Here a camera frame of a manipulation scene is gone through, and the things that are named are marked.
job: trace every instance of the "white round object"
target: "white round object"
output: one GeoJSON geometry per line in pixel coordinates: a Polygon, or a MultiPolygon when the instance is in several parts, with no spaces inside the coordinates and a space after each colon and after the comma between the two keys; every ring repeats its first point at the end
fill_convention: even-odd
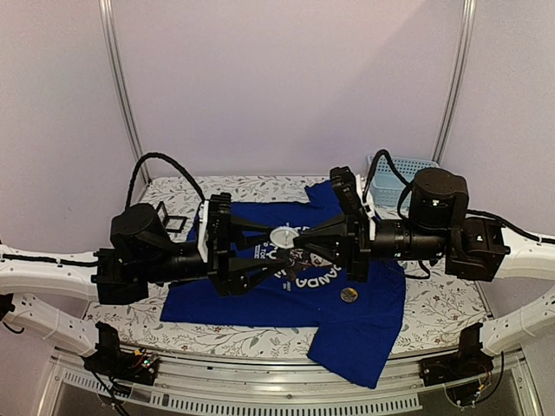
{"type": "Polygon", "coordinates": [[[292,249],[295,247],[293,238],[298,237],[298,231],[291,227],[277,227],[270,233],[270,241],[280,249],[292,249]]]}

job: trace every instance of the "blue shirt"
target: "blue shirt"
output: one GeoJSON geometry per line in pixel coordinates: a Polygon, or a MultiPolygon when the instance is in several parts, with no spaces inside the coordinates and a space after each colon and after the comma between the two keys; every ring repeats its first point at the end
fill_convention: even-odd
{"type": "MultiPolygon", "coordinates": [[[[306,188],[310,202],[232,203],[234,215],[256,223],[303,230],[341,213],[330,182],[306,188]]],[[[195,239],[194,231],[189,234],[195,239]]],[[[275,258],[271,243],[238,251],[239,257],[275,258]]],[[[318,327],[308,357],[361,386],[375,388],[402,326],[405,277],[397,263],[372,262],[366,283],[347,280],[341,270],[301,250],[289,253],[295,281],[284,271],[243,296],[219,297],[209,281],[172,288],[161,320],[215,325],[318,327]],[[358,298],[347,303],[341,291],[358,298]]]]}

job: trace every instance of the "light blue plastic basket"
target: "light blue plastic basket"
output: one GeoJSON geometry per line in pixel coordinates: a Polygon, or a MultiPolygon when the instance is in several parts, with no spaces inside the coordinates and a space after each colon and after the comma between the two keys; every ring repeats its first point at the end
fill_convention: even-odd
{"type": "MultiPolygon", "coordinates": [[[[368,166],[372,163],[374,155],[368,156],[368,166]]],[[[391,158],[399,173],[407,180],[411,181],[416,173],[426,167],[439,167],[431,160],[391,158]]],[[[375,171],[375,176],[370,182],[370,193],[374,199],[374,205],[397,206],[397,201],[405,185],[391,172],[385,158],[381,158],[375,171]]],[[[410,194],[403,203],[403,208],[408,208],[410,194]]]]}

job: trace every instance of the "floral patterned surface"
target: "floral patterned surface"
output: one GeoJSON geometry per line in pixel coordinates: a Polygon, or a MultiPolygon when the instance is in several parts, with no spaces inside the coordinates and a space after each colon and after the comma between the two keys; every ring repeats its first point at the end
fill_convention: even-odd
{"type": "MultiPolygon", "coordinates": [[[[206,197],[229,192],[233,200],[251,202],[309,202],[304,188],[323,177],[204,177],[198,182],[206,197]]],[[[155,179],[142,202],[156,206],[164,201],[170,215],[194,217],[199,198],[183,178],[155,179]]],[[[383,218],[394,218],[390,209],[377,209],[383,218]]],[[[183,241],[192,220],[174,241],[183,241]]],[[[421,271],[415,263],[402,263],[408,274],[421,271]]],[[[392,354],[430,348],[451,348],[460,331],[486,319],[486,309],[474,283],[446,276],[443,264],[432,269],[426,281],[407,280],[405,316],[392,354]]],[[[150,285],[150,297],[125,306],[91,303],[87,318],[117,328],[122,341],[166,351],[264,358],[304,358],[317,328],[252,328],[160,322],[167,287],[150,285]]]]}

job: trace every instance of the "floral tablecloth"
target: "floral tablecloth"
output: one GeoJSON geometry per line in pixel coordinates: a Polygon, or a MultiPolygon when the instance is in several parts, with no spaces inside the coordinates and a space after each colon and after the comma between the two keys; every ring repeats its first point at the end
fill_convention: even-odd
{"type": "MultiPolygon", "coordinates": [[[[207,198],[213,193],[229,192],[233,200],[252,202],[309,202],[307,185],[321,182],[317,177],[234,176],[198,178],[207,198]]],[[[156,206],[164,201],[170,215],[192,218],[199,198],[183,178],[155,179],[147,188],[142,202],[156,206]]],[[[394,210],[378,207],[383,218],[394,218],[394,210]]],[[[183,241],[185,229],[172,234],[183,241]]],[[[421,274],[414,263],[402,263],[410,274],[421,274]]],[[[486,320],[486,309],[475,283],[446,276],[442,263],[432,268],[426,281],[408,280],[405,315],[392,354],[414,353],[426,349],[452,348],[460,330],[486,320]]],[[[160,312],[167,287],[150,285],[150,297],[126,306],[91,303],[87,319],[103,321],[117,328],[122,341],[166,351],[187,351],[226,356],[263,358],[304,358],[316,328],[251,328],[189,323],[160,322],[160,312]]]]}

